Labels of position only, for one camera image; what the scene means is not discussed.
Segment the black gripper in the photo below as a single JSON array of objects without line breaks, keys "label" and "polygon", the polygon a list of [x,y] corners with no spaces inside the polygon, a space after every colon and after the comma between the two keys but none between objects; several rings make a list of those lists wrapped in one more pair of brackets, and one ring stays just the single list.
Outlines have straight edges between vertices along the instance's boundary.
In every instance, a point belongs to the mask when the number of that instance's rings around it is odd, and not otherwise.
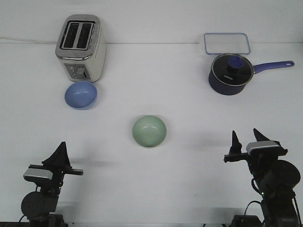
[{"label": "black gripper", "polygon": [[[270,141],[269,138],[264,136],[260,131],[256,128],[253,129],[254,137],[257,142],[261,141]],[[278,160],[279,156],[284,156],[288,153],[288,150],[283,148],[278,142],[277,143],[280,148],[274,151],[271,154],[259,154],[256,156],[249,156],[247,152],[242,152],[242,144],[239,142],[237,134],[235,131],[232,131],[232,145],[230,147],[229,153],[224,156],[223,161],[227,162],[238,162],[241,160],[245,160],[248,163],[248,168],[250,173],[258,178],[267,172],[272,163]]]},{"label": "black gripper", "polygon": [[63,141],[55,152],[40,165],[30,165],[28,168],[50,170],[52,180],[33,182],[43,193],[60,193],[65,175],[83,175],[82,169],[73,169],[67,153],[66,142]]}]

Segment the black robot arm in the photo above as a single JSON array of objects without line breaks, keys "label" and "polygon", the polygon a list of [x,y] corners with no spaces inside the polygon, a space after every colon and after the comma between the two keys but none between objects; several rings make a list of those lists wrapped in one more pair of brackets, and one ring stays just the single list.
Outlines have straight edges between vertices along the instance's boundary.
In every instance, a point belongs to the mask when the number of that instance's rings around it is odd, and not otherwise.
[{"label": "black robot arm", "polygon": [[262,197],[258,202],[264,216],[261,221],[256,215],[235,215],[232,227],[300,227],[302,220],[296,201],[294,187],[300,182],[299,170],[290,162],[280,160],[288,153],[279,141],[270,140],[257,129],[256,138],[242,152],[242,144],[232,132],[232,145],[224,162],[245,160],[253,178],[252,188]]},{"label": "black robot arm", "polygon": [[64,141],[41,165],[29,165],[23,178],[39,189],[27,194],[21,202],[21,211],[30,227],[68,226],[63,215],[55,214],[65,175],[83,175],[83,170],[72,168]]}]

